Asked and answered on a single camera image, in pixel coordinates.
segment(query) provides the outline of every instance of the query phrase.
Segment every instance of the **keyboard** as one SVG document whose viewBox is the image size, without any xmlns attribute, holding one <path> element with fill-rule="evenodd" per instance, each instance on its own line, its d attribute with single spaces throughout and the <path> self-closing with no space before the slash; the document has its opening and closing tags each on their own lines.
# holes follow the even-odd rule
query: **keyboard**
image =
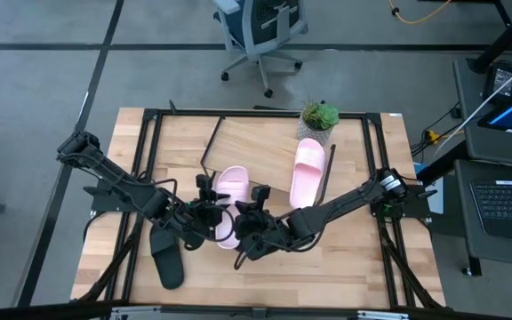
<svg viewBox="0 0 512 320">
<path fill-rule="evenodd" d="M 470 187 L 485 233 L 512 239 L 512 181 L 475 181 Z"/>
</svg>

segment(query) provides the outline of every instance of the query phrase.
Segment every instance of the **pink slide sandal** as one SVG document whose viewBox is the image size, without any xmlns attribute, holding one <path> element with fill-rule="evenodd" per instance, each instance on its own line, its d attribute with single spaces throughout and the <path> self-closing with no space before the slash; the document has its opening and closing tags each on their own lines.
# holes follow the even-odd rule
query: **pink slide sandal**
<svg viewBox="0 0 512 320">
<path fill-rule="evenodd" d="M 227 210 L 235 218 L 240 214 L 235 206 L 236 201 L 246 202 L 248 195 L 248 171 L 242 166 L 231 166 L 227 168 L 217 181 L 215 191 L 218 194 L 230 195 L 230 197 L 219 200 L 216 204 L 230 204 Z M 234 226 L 226 212 L 222 213 L 222 222 L 215 228 L 217 239 L 221 239 L 228 235 L 230 229 Z M 223 242 L 218 243 L 223 249 L 234 249 L 240 242 L 235 238 L 235 233 Z"/>
<path fill-rule="evenodd" d="M 306 138 L 295 153 L 290 205 L 293 209 L 312 206 L 324 174 L 325 151 L 319 142 Z"/>
</svg>

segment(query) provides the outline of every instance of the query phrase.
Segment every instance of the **office chair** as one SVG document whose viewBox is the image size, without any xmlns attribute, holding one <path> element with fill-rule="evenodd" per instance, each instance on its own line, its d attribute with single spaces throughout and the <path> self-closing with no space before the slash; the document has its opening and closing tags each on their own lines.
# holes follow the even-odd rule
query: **office chair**
<svg viewBox="0 0 512 320">
<path fill-rule="evenodd" d="M 303 0 L 212 0 L 219 9 L 213 17 L 222 27 L 228 52 L 240 48 L 243 55 L 222 70 L 220 79 L 228 81 L 228 71 L 246 61 L 256 61 L 264 82 L 264 95 L 271 98 L 263 57 L 295 62 L 299 70 L 300 60 L 283 52 L 274 52 L 298 34 L 308 32 Z"/>
</svg>

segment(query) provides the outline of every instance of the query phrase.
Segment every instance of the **black slide sandal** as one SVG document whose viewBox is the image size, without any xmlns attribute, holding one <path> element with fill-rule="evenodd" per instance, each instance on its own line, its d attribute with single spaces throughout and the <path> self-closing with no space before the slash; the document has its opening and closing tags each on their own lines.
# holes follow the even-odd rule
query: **black slide sandal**
<svg viewBox="0 0 512 320">
<path fill-rule="evenodd" d="M 165 289 L 179 288 L 185 278 L 179 238 L 167 230 L 154 226 L 149 231 L 149 244 L 161 285 Z"/>
</svg>

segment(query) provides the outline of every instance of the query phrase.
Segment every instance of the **green succulent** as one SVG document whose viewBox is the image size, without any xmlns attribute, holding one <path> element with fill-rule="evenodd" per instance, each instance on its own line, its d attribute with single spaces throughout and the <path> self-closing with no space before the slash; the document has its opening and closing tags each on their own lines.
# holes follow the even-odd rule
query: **green succulent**
<svg viewBox="0 0 512 320">
<path fill-rule="evenodd" d="M 311 129 L 325 131 L 339 123 L 339 110 L 334 106 L 312 102 L 303 110 L 303 120 Z"/>
</svg>

